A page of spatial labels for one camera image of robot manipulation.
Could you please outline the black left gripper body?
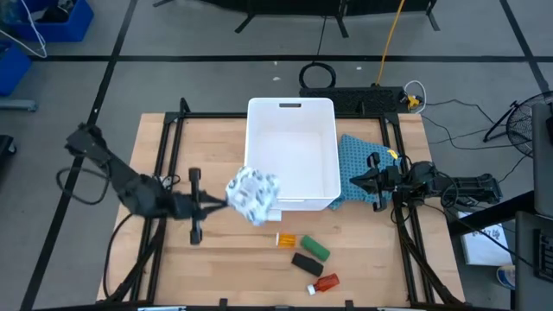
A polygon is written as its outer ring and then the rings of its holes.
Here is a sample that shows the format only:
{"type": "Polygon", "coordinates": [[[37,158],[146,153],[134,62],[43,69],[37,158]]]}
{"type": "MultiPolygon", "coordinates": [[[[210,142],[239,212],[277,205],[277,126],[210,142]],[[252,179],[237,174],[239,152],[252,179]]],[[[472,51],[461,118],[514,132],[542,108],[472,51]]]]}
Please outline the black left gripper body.
{"type": "Polygon", "coordinates": [[[171,217],[174,219],[191,219],[190,244],[199,245],[202,241],[202,229],[200,227],[200,169],[190,168],[188,170],[191,193],[182,194],[173,192],[171,199],[173,207],[171,217]]]}

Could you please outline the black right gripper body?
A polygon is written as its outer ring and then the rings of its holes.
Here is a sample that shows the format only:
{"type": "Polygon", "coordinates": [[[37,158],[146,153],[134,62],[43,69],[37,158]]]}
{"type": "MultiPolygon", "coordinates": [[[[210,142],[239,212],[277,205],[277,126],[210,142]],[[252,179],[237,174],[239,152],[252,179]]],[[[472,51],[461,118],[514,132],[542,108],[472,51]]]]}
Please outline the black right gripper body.
{"type": "MultiPolygon", "coordinates": [[[[409,157],[407,155],[397,155],[394,161],[399,161],[400,164],[406,164],[408,159],[409,157]]],[[[372,204],[372,207],[375,212],[382,212],[388,206],[388,200],[383,196],[383,192],[395,192],[403,176],[400,168],[395,162],[393,162],[391,166],[379,169],[380,156],[378,152],[373,152],[367,157],[367,164],[370,168],[369,185],[378,197],[378,200],[372,204]]]]}

